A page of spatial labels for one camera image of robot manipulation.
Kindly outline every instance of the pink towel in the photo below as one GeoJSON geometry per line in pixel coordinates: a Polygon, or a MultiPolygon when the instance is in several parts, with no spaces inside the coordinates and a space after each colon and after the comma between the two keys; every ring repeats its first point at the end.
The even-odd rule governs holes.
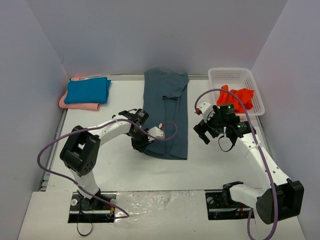
{"type": "MultiPolygon", "coordinates": [[[[72,81],[81,81],[80,77],[72,78],[72,81]]],[[[72,103],[72,104],[65,104],[65,99],[68,94],[68,91],[61,97],[59,101],[59,107],[62,109],[83,109],[83,110],[92,110],[92,111],[99,111],[100,103],[72,103]]]]}

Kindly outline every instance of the red cloth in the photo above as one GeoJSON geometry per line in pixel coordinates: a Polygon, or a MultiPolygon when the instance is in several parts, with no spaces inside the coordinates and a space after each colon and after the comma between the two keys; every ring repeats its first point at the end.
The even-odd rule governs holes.
{"type": "MultiPolygon", "coordinates": [[[[222,86],[222,89],[224,90],[229,90],[228,85],[222,86]]],[[[235,94],[240,100],[243,102],[245,109],[250,110],[253,108],[253,104],[251,99],[253,98],[255,91],[250,90],[247,88],[242,88],[240,90],[231,90],[233,94],[235,94]]],[[[218,99],[218,102],[216,103],[217,106],[222,105],[222,104],[233,104],[234,105],[234,110],[236,114],[244,114],[245,111],[243,107],[239,104],[238,100],[235,99],[231,94],[221,91],[220,96],[218,99]]]]}

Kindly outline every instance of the white wall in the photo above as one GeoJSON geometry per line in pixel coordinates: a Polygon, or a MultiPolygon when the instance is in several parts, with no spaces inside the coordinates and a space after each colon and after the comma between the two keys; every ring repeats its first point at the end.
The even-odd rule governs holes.
{"type": "Polygon", "coordinates": [[[36,157],[54,139],[66,76],[25,0],[0,1],[0,34],[0,238],[15,240],[40,186],[36,157]]]}
{"type": "Polygon", "coordinates": [[[278,164],[305,195],[299,221],[320,236],[320,1],[289,0],[252,69],[278,164]]]}
{"type": "Polygon", "coordinates": [[[70,77],[251,69],[287,0],[27,0],[70,77]]]}

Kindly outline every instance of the plastic basket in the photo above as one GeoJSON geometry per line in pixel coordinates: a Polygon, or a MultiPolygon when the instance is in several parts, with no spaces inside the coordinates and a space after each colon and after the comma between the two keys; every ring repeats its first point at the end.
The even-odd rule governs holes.
{"type": "MultiPolygon", "coordinates": [[[[262,102],[256,81],[252,72],[246,68],[239,67],[218,67],[211,68],[208,71],[210,86],[212,89],[221,89],[223,85],[228,85],[229,90],[250,89],[254,90],[252,98],[253,108],[248,110],[249,116],[261,116],[265,113],[265,107],[262,102]]],[[[212,92],[213,104],[216,104],[220,96],[220,92],[212,92]]]]}

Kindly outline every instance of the purple cable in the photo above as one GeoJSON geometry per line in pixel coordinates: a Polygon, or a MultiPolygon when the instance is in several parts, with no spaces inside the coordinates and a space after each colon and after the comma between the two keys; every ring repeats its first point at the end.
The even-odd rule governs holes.
{"type": "MultiPolygon", "coordinates": [[[[235,97],[235,99],[238,100],[238,102],[240,103],[240,105],[242,106],[243,110],[244,110],[244,113],[245,113],[245,116],[248,120],[248,123],[249,123],[249,126],[250,126],[250,129],[251,129],[251,133],[252,133],[252,136],[253,136],[253,139],[254,139],[254,142],[256,145],[258,145],[258,140],[256,138],[256,135],[254,134],[254,127],[252,126],[252,123],[250,121],[250,117],[249,117],[249,114],[246,110],[246,107],[245,105],[243,104],[243,102],[240,100],[240,98],[238,98],[235,94],[233,94],[232,92],[228,91],[228,90],[224,90],[224,89],[220,89],[220,88],[215,88],[215,89],[210,89],[208,91],[205,91],[204,93],[202,93],[195,101],[194,103],[194,109],[196,110],[197,109],[197,104],[200,100],[200,98],[202,98],[204,95],[208,94],[208,93],[211,93],[211,92],[215,92],[215,91],[220,91],[220,92],[225,92],[225,93],[228,93],[228,94],[231,94],[233,97],[235,97]]],[[[275,234],[275,231],[276,231],[276,228],[277,228],[277,225],[278,225],[278,200],[277,200],[277,193],[276,193],[276,187],[275,187],[275,183],[274,183],[274,180],[271,176],[271,172],[270,172],[270,169],[268,167],[268,164],[267,164],[267,160],[266,160],[266,157],[264,155],[264,153],[262,152],[262,149],[261,147],[258,145],[258,150],[260,152],[260,155],[261,155],[261,158],[262,158],[262,161],[263,161],[263,164],[265,166],[265,170],[266,170],[266,173],[269,177],[269,180],[270,180],[270,185],[271,185],[271,191],[272,191],[272,195],[273,195],[273,205],[274,205],[274,219],[273,219],[273,225],[272,225],[272,229],[269,233],[268,236],[266,236],[266,238],[264,238],[263,240],[269,240],[273,237],[273,235],[275,234]]],[[[250,211],[249,211],[249,216],[248,216],[248,222],[246,224],[246,229],[247,229],[247,232],[248,232],[248,235],[249,235],[249,238],[251,240],[255,240],[252,235],[251,235],[251,232],[250,232],[250,219],[251,219],[251,216],[252,216],[252,213],[253,213],[253,209],[251,208],[250,211]]]]}
{"type": "Polygon", "coordinates": [[[112,207],[114,207],[114,208],[116,208],[116,209],[119,209],[120,211],[122,211],[122,212],[126,215],[126,216],[113,217],[113,219],[125,219],[125,218],[128,218],[128,217],[129,217],[129,213],[127,213],[127,212],[126,212],[124,209],[122,209],[121,207],[119,207],[119,206],[117,206],[117,205],[115,205],[115,204],[113,204],[113,203],[111,203],[111,202],[109,202],[109,201],[107,201],[107,200],[104,200],[104,199],[102,199],[102,198],[100,198],[100,197],[98,197],[98,196],[96,196],[96,195],[94,195],[94,194],[91,194],[90,192],[88,192],[87,190],[85,190],[82,186],[80,186],[80,185],[77,183],[76,180],[74,180],[74,179],[72,179],[71,177],[69,177],[69,176],[67,176],[67,175],[64,175],[64,174],[62,174],[62,173],[58,173],[58,172],[56,172],[56,171],[52,171],[52,170],[50,170],[50,169],[47,169],[47,168],[45,168],[45,167],[41,164],[41,155],[44,153],[44,151],[45,151],[47,148],[49,148],[51,145],[53,145],[53,144],[55,144],[56,142],[60,141],[61,139],[64,139],[64,138],[66,138],[66,137],[69,137],[69,136],[72,136],[72,135],[75,135],[75,134],[84,133],[84,132],[87,132],[87,131],[102,129],[102,128],[106,127],[106,126],[109,126],[109,125],[114,124],[114,123],[117,123],[117,122],[128,122],[128,123],[134,125],[135,127],[137,127],[141,132],[143,132],[143,133],[144,133],[145,135],[147,135],[148,137],[150,137],[150,138],[152,138],[152,139],[155,139],[155,140],[157,140],[157,141],[169,141],[169,140],[173,139],[173,138],[177,135],[177,132],[178,132],[178,126],[177,126],[174,122],[172,122],[172,121],[166,121],[166,122],[163,123],[163,125],[165,125],[165,124],[172,124],[172,125],[174,125],[174,127],[175,127],[175,132],[174,132],[174,134],[173,134],[172,136],[170,136],[170,137],[168,137],[168,138],[160,139],[160,138],[157,138],[157,137],[154,137],[154,136],[150,135],[149,133],[147,133],[146,131],[144,131],[138,124],[136,124],[136,123],[133,122],[133,121],[130,121],[130,120],[128,120],[128,119],[117,119],[117,120],[114,120],[114,121],[109,121],[109,122],[107,122],[106,124],[104,124],[104,125],[102,125],[102,126],[84,128],[84,129],[81,129],[81,130],[69,132],[69,133],[67,133],[67,134],[65,134],[65,135],[63,135],[63,136],[60,136],[60,137],[56,138],[55,140],[53,140],[52,142],[48,143],[47,145],[45,145],[45,146],[40,150],[40,152],[39,152],[39,154],[38,154],[38,156],[37,156],[37,158],[36,158],[36,162],[37,162],[38,166],[39,166],[42,170],[44,170],[44,171],[46,171],[46,172],[48,172],[48,173],[51,173],[51,174],[54,174],[54,175],[57,175],[57,176],[60,176],[60,177],[63,177],[63,178],[65,178],[65,179],[70,180],[70,181],[73,182],[75,185],[77,185],[78,188],[79,188],[81,191],[83,191],[84,193],[86,193],[86,194],[88,194],[89,196],[91,196],[91,197],[93,197],[93,198],[95,198],[95,199],[103,202],[103,203],[106,204],[106,205],[109,205],[109,206],[112,206],[112,207]]]}

